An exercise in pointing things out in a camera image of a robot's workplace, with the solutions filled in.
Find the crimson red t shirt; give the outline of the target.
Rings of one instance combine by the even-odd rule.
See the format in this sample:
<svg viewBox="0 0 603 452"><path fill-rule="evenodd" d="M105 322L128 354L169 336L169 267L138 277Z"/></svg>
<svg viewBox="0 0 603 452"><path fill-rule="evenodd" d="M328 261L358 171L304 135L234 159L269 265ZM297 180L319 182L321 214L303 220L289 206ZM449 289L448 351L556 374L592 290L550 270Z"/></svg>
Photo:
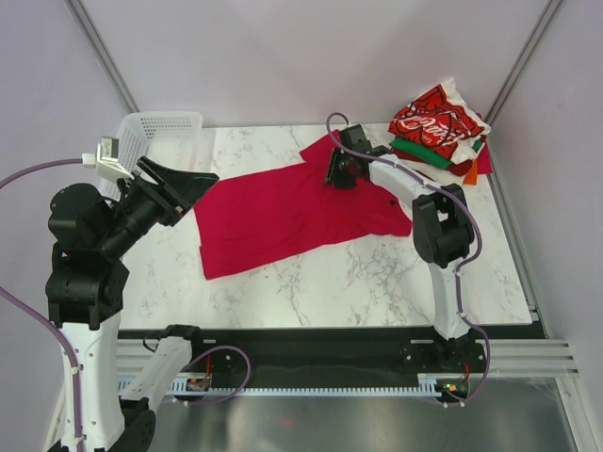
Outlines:
<svg viewBox="0 0 603 452"><path fill-rule="evenodd" d="M333 149L322 137L300 152L300 164L220 180L203 196L194 214L208 280L370 234L410 234L412 221L385 189L325 184Z"/></svg>

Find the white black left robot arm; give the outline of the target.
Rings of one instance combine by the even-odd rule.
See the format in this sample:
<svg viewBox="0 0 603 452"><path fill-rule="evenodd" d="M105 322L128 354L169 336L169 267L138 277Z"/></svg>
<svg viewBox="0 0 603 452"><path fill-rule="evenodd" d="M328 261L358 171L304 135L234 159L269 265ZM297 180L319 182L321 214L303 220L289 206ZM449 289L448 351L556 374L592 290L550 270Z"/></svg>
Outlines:
<svg viewBox="0 0 603 452"><path fill-rule="evenodd" d="M73 437L55 451L146 451L156 412L177 374L204 365L199 328L169 325L135 380L118 388L117 345L123 289L129 271L123 256L155 225L173 226L219 180L215 173L165 168L147 157L121 197L108 202L90 184L60 190L50 202L48 228L56 238L45 286L49 320L65 337L66 419Z"/></svg>

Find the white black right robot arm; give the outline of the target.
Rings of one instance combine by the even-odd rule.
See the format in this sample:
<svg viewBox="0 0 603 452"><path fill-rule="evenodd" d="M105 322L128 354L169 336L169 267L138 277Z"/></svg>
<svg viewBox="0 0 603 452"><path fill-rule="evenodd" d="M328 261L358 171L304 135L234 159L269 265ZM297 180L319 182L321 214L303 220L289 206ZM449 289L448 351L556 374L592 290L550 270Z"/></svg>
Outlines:
<svg viewBox="0 0 603 452"><path fill-rule="evenodd" d="M412 238L419 257L427 263L434 298L433 327L443 337L432 346L433 363L453 370L465 359L463 344L470 325L462 308L460 267L470 259L481 233L470 216L463 189L443 186L404 164L384 146L374 147L359 124L341 131L327 130L334 142L326 183L336 189L354 189L362 180L385 189L412 210Z"/></svg>

